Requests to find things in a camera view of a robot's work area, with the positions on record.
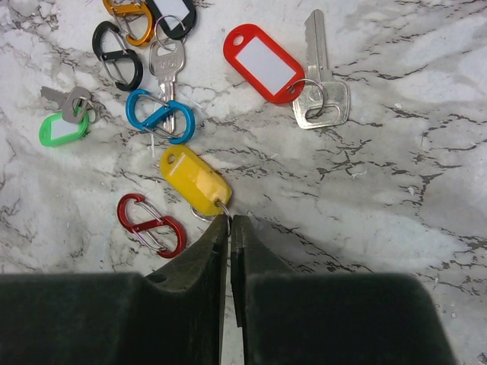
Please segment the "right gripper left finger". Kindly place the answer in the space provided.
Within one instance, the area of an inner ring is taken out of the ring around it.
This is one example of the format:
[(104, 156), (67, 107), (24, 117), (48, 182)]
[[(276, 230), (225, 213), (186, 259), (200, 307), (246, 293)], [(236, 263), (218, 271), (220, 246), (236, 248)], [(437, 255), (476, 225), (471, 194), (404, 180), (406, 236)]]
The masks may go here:
[(2, 275), (3, 364), (217, 364), (228, 221), (139, 273)]

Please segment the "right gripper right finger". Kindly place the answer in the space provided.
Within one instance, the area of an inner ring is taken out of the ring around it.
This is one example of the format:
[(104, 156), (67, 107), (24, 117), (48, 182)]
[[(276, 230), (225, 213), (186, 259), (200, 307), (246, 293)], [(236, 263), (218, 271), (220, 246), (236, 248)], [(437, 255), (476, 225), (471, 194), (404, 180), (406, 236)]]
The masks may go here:
[(287, 266), (237, 215), (231, 286), (247, 364), (453, 364), (427, 290), (403, 274)]

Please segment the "red carabiner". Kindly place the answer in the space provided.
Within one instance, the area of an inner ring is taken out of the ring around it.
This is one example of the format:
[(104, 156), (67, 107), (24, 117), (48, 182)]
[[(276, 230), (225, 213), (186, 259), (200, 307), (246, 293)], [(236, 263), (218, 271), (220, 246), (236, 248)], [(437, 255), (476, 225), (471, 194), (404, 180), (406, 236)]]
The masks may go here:
[[(153, 219), (141, 223), (134, 223), (128, 215), (127, 205), (132, 202), (143, 208), (148, 212)], [(155, 252), (158, 256), (164, 259), (173, 259), (177, 257), (186, 248), (187, 234), (183, 225), (174, 217), (163, 215), (159, 212), (152, 203), (146, 200), (146, 197), (139, 193), (125, 194), (118, 202), (116, 214), (120, 224), (137, 237), (140, 243), (145, 247)], [(159, 227), (169, 227), (176, 236), (177, 244), (175, 249), (170, 249), (168, 246), (160, 243), (158, 239), (151, 233)]]

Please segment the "yellow key tag with key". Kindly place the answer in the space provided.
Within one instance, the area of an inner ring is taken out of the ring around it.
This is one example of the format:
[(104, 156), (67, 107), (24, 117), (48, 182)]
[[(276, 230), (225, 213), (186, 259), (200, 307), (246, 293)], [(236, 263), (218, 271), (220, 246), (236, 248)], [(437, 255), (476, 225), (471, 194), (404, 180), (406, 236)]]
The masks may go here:
[(186, 145), (170, 146), (163, 153), (159, 168), (167, 183), (189, 203), (195, 217), (210, 222), (223, 214), (231, 224), (231, 187)]

